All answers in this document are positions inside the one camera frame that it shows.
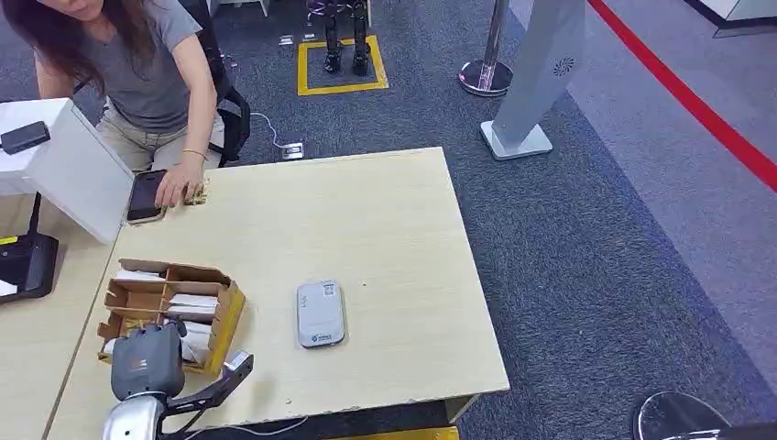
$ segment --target woman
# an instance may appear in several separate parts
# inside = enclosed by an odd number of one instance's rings
[[[41,98],[72,97],[90,80],[107,95],[97,126],[133,171],[167,169],[158,206],[202,183],[224,144],[216,92],[196,33],[178,0],[2,0],[5,16],[35,52]]]

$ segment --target woman's arm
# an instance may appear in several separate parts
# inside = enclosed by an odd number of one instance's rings
[[[72,98],[73,79],[38,56],[35,57],[35,73],[40,98]]]
[[[189,127],[184,141],[181,162],[168,170],[157,191],[157,206],[175,206],[191,197],[202,181],[202,163],[208,151],[216,113],[216,90],[211,69],[196,35],[182,40],[172,51],[172,57],[189,87]]]

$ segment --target cardboard box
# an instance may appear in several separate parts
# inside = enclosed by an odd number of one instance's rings
[[[202,364],[184,360],[183,369],[218,375],[246,303],[246,296],[237,287],[237,283],[218,269],[137,259],[120,259],[119,264],[125,270],[158,273],[164,280],[111,279],[108,282],[104,304],[110,315],[107,323],[100,323],[97,329],[97,335],[104,339],[103,348],[109,340],[126,336],[133,327],[145,323],[162,325],[166,317],[210,324],[208,356]],[[213,320],[196,313],[169,315],[170,300],[176,293],[215,297],[217,304]],[[97,358],[111,363],[111,355],[102,349]]]

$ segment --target woman's hand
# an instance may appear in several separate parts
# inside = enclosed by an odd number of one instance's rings
[[[181,163],[168,170],[157,190],[156,206],[175,206],[181,200],[194,196],[202,185],[202,163],[199,154],[181,154]]]

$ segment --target light wooden tabletop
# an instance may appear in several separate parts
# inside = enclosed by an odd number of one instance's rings
[[[443,151],[211,170],[207,202],[124,227],[111,258],[215,267],[247,303],[232,349],[254,371],[195,427],[471,396],[509,387]],[[347,336],[297,343],[297,286],[337,279]],[[95,306],[49,438],[96,437],[117,403]],[[187,375],[183,394],[203,377]],[[189,414],[165,423],[167,432]]]
[[[0,237],[27,232],[32,199],[0,197]],[[38,230],[60,241],[59,272],[48,296],[0,305],[3,440],[44,436],[112,250],[45,201]]]

